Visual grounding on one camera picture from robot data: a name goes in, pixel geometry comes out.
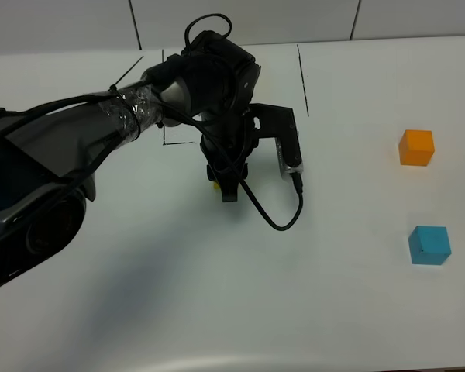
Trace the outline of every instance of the blue cube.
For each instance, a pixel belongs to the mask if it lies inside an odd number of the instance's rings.
[[[417,226],[408,238],[412,264],[442,265],[451,255],[446,227]]]

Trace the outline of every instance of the orange cube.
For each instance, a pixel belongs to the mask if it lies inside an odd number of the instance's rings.
[[[434,139],[430,130],[407,129],[399,144],[401,165],[425,167],[434,154]]]

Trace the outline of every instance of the transparent tape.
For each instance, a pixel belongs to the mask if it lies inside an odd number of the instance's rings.
[[[162,108],[154,98],[149,84],[138,88],[118,90],[124,102],[117,97],[100,102],[102,111],[115,123],[123,141],[131,142],[163,118]]]

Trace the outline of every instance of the white table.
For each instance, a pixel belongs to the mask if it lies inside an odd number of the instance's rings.
[[[255,101],[294,108],[305,160],[297,224],[273,231],[243,192],[221,203],[198,144],[162,146],[151,128],[98,170],[72,244],[0,289],[0,370],[465,365],[465,39],[301,44],[309,117],[297,47],[248,51],[263,66]],[[161,60],[145,54],[146,66]],[[139,55],[94,58],[106,75],[80,78],[79,91],[104,88]],[[0,81],[24,58],[0,57]],[[16,89],[0,85],[0,105],[79,92],[78,71],[34,85],[29,69],[7,83]],[[429,167],[399,165],[406,128],[433,131]],[[296,197],[274,142],[249,164],[260,201],[288,221]],[[418,224],[448,228],[444,266],[411,264]]]

